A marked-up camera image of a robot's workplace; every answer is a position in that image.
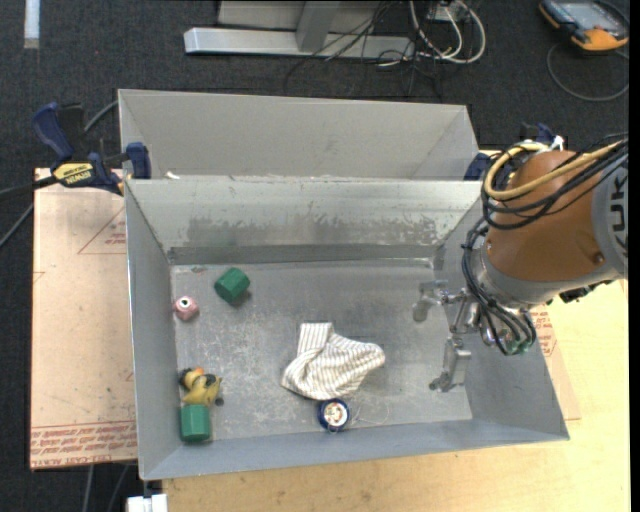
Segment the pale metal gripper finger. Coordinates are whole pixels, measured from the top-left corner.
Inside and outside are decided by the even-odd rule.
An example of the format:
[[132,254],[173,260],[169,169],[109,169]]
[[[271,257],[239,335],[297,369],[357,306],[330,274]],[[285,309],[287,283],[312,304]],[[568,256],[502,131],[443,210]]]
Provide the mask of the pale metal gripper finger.
[[424,322],[432,308],[443,304],[442,292],[447,285],[447,280],[432,280],[419,284],[419,298],[412,306],[412,317],[415,322]]
[[448,392],[455,387],[462,386],[465,383],[471,357],[471,351],[465,348],[460,339],[448,339],[445,343],[442,371],[429,384],[429,389]]

